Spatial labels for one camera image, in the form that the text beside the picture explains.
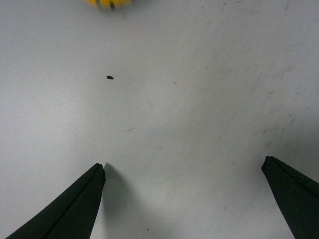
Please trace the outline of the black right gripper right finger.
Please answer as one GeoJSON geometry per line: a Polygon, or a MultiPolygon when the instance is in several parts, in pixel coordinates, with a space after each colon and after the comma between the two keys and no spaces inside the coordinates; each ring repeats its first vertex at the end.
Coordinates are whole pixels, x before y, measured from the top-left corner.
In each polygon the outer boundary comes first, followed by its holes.
{"type": "Polygon", "coordinates": [[[276,203],[296,239],[319,237],[319,184],[273,156],[262,171],[276,203]]]}

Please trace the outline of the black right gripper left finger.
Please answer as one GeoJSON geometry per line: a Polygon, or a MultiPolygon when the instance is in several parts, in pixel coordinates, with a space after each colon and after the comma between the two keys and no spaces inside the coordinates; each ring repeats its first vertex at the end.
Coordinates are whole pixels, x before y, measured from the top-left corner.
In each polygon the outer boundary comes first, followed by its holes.
{"type": "Polygon", "coordinates": [[[89,239],[105,184],[100,163],[93,165],[9,239],[89,239]]]}

